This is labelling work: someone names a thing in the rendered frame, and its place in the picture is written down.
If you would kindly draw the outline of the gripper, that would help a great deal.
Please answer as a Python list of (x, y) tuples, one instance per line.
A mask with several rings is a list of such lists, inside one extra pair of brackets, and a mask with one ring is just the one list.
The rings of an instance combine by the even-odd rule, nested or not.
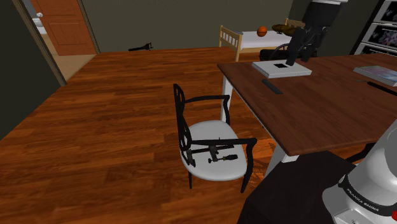
[(293, 66), (302, 46), (301, 61), (308, 62), (311, 57), (317, 57), (327, 27), (331, 26), (340, 11), (340, 2), (337, 1), (311, 1), (302, 18), (305, 28), (297, 28), (288, 45), (288, 58), (286, 64)]

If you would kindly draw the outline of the black chair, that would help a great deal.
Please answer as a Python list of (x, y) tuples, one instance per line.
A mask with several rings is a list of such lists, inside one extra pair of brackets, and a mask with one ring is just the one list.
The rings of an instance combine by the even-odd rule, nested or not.
[[(296, 59), (300, 60), (308, 47), (312, 46), (311, 43), (306, 44), (306, 45), (300, 45), (298, 47), (298, 54), (296, 56)], [(260, 61), (266, 61), (266, 60), (282, 60), (282, 59), (288, 59), (289, 53), (288, 53), (288, 43), (279, 45), (275, 49), (262, 49), (259, 54)]]

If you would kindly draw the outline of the white flat box black square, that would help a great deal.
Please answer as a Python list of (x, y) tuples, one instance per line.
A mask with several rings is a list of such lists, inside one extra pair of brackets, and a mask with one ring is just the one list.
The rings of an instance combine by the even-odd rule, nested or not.
[(294, 63), (293, 66), (289, 66), (286, 64), (286, 60), (258, 61), (252, 62), (251, 65), (269, 79), (308, 76), (312, 73), (310, 69), (297, 63)]

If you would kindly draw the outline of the wooden bed with white mattress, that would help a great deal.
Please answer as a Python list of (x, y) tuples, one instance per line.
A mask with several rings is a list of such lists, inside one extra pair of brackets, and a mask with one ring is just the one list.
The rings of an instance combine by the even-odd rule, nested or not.
[(281, 24), (280, 31), (267, 31), (264, 37), (259, 37), (256, 31), (237, 32), (231, 31), (224, 26), (219, 29), (219, 47), (226, 44), (235, 51), (235, 61), (239, 61), (242, 53), (259, 53), (262, 49), (273, 50), (282, 44), (291, 41), (291, 36), (286, 35), (283, 30), (294, 31), (297, 27), (305, 27), (301, 21), (290, 20), (286, 18), (284, 24)]

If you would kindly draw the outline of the black remote control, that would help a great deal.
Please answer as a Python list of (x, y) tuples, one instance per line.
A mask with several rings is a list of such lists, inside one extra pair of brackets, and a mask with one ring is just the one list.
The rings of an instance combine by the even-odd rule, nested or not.
[(279, 95), (279, 94), (283, 94), (282, 91), (280, 91), (276, 86), (274, 86), (271, 82), (269, 82), (266, 79), (262, 79), (261, 81), (264, 85), (266, 85), (271, 91), (273, 91), (273, 93)]

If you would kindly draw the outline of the brown table with white legs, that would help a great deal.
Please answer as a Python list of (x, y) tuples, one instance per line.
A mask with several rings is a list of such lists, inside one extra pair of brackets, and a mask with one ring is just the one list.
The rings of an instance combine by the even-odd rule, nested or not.
[(373, 65), (397, 71), (397, 57), (314, 57), (302, 65), (311, 75), (271, 79), (281, 91), (275, 94), (251, 62), (218, 64), (223, 94), (236, 91), (277, 144), (267, 172), (300, 155), (376, 142), (397, 119), (397, 96), (353, 71)]

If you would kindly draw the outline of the white shelf with pictures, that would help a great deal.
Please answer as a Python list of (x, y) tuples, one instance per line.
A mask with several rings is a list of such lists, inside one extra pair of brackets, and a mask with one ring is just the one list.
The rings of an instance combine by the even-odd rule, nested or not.
[(379, 0), (350, 54), (397, 57), (397, 0)]

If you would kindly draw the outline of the grey book with colourful cover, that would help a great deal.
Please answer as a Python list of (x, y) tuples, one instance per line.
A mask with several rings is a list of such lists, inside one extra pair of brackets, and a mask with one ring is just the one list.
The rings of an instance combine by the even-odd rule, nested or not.
[(355, 67), (353, 71), (391, 87), (397, 87), (397, 71), (381, 66)]

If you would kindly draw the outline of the black pen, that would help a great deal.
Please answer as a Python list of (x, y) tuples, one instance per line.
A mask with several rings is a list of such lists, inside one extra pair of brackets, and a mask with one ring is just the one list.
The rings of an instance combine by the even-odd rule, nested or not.
[(397, 96), (397, 92), (395, 92), (394, 90), (391, 90), (389, 88), (383, 87), (382, 85), (376, 84), (376, 83), (374, 83), (372, 81), (366, 81), (366, 80), (356, 80), (356, 81), (357, 82), (364, 82), (364, 83), (366, 83), (366, 84), (368, 84), (368, 85), (370, 85), (372, 87), (375, 87), (375, 88), (377, 88), (377, 89), (379, 89), (379, 90), (381, 90), (383, 92), (387, 92), (387, 93), (389, 93), (391, 95)]

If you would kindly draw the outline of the black screw clamp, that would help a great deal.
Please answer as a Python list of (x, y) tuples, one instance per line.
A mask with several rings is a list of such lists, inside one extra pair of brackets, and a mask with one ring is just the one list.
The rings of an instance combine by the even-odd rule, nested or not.
[(195, 159), (193, 158), (193, 154), (196, 153), (204, 153), (204, 152), (209, 152), (211, 157), (208, 159), (208, 162), (217, 162), (219, 160), (237, 160), (238, 155), (237, 154), (232, 154), (232, 155), (227, 155), (223, 156), (221, 158), (218, 158), (217, 155), (219, 154), (219, 150), (226, 150), (233, 148), (234, 145), (222, 145), (222, 146), (208, 146), (207, 148), (201, 148), (201, 149), (196, 149), (196, 150), (187, 150), (186, 151), (186, 163), (188, 165), (192, 165), (193, 167), (196, 167)]

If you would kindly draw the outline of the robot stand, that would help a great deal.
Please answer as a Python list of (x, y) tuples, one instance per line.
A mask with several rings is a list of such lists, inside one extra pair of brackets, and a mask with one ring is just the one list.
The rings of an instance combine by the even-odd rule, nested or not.
[(329, 151), (280, 162), (248, 196), (237, 224), (334, 224), (323, 191), (354, 168)]

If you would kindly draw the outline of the black hand tool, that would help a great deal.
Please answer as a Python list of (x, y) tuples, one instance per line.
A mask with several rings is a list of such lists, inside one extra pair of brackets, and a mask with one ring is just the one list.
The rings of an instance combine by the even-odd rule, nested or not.
[(139, 51), (139, 50), (151, 50), (153, 48), (152, 43), (146, 43), (143, 46), (140, 47), (135, 47), (135, 48), (129, 48), (128, 51), (132, 52), (132, 51)]

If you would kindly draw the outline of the brown wooden door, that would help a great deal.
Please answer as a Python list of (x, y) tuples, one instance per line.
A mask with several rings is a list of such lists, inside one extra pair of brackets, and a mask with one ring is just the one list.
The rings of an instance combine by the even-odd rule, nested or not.
[(30, 0), (58, 55), (96, 53), (78, 0)]

